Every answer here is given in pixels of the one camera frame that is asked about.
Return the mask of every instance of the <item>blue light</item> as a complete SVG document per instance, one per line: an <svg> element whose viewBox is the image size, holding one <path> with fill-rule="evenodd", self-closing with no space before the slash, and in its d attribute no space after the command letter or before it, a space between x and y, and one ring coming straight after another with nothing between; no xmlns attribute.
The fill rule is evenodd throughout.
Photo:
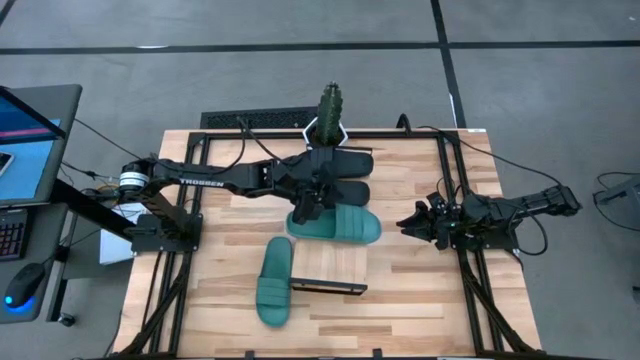
<svg viewBox="0 0 640 360"><path fill-rule="evenodd" d="M17 308L11 308L11 307L5 306L4 308L10 313L22 314L24 312L27 312L27 311L31 310L31 308L33 307L33 304L35 302L36 302L36 298L35 298L35 296L32 296L22 306L18 306Z"/></svg>

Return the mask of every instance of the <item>plant pot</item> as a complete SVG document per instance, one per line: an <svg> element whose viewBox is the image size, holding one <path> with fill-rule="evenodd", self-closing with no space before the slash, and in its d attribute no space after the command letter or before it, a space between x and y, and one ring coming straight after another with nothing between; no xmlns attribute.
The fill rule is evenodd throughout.
<svg viewBox="0 0 640 360"><path fill-rule="evenodd" d="M315 141L313 141L313 132L315 131L317 122L318 122L318 118L316 117L313 120L311 120L309 125L307 125L307 127L304 128L304 130L302 131L304 142L307 144L308 148L325 146L325 145L317 144ZM342 126L342 122L340 122L339 126L340 126L340 133L342 137L341 137L340 143L336 146L343 146L344 144L347 143L347 140L349 140L349 135L347 134L347 131L344 129L344 126Z"/></svg>

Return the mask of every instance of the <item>computer mouse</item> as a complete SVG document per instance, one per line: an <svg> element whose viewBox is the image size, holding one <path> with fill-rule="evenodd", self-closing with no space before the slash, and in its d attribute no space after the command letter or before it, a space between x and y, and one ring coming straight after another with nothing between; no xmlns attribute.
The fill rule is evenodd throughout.
<svg viewBox="0 0 640 360"><path fill-rule="evenodd" d="M10 308L24 305L35 294L44 279L44 265L31 263L23 267L11 280L4 294L4 303Z"/></svg>

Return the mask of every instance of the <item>green cactus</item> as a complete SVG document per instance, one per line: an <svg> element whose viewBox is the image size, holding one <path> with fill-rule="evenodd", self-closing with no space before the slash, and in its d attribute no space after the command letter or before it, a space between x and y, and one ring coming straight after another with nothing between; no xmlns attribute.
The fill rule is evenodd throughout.
<svg viewBox="0 0 640 360"><path fill-rule="evenodd" d="M342 92L335 82L324 88L318 104L318 122L314 140L324 146L340 143L340 114L342 113Z"/></svg>

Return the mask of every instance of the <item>keyboard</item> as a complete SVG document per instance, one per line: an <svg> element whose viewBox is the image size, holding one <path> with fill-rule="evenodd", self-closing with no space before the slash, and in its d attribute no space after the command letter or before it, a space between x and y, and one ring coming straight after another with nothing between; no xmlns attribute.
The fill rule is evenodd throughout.
<svg viewBox="0 0 640 360"><path fill-rule="evenodd" d="M27 249L27 209L0 211L0 261L24 257Z"/></svg>

